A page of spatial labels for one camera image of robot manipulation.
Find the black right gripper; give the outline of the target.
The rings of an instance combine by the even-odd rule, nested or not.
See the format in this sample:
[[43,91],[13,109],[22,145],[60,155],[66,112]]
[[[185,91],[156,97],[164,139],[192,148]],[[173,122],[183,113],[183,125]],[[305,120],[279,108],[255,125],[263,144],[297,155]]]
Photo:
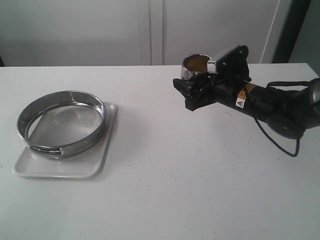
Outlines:
[[222,94],[224,96],[232,95],[245,81],[249,82],[250,72],[247,63],[249,48],[246,45],[240,45],[235,53],[231,54],[226,65],[219,65],[219,74],[206,73],[200,78],[173,79],[173,87],[179,91],[185,99],[185,108],[195,111],[215,103],[215,96]]

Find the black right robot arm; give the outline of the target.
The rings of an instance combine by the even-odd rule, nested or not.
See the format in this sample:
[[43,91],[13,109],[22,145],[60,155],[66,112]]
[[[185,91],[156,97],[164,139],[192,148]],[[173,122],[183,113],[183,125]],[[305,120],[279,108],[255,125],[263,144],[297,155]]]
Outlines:
[[267,123],[277,134],[300,139],[305,130],[320,125],[320,80],[273,81],[262,87],[251,83],[249,49],[237,45],[209,57],[193,54],[182,63],[173,87],[190,111],[220,103]]

